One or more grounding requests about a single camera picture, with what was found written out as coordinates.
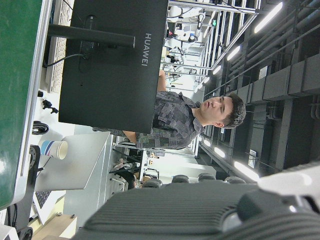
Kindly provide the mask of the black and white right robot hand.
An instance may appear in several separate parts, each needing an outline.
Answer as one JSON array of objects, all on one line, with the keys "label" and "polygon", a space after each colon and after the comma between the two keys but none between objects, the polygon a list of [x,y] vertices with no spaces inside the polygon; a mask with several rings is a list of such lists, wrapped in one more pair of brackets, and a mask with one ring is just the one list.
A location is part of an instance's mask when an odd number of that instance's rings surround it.
[{"label": "black and white right robot hand", "polygon": [[77,240],[317,240],[320,164],[262,177],[256,184],[203,180],[121,192]]}]

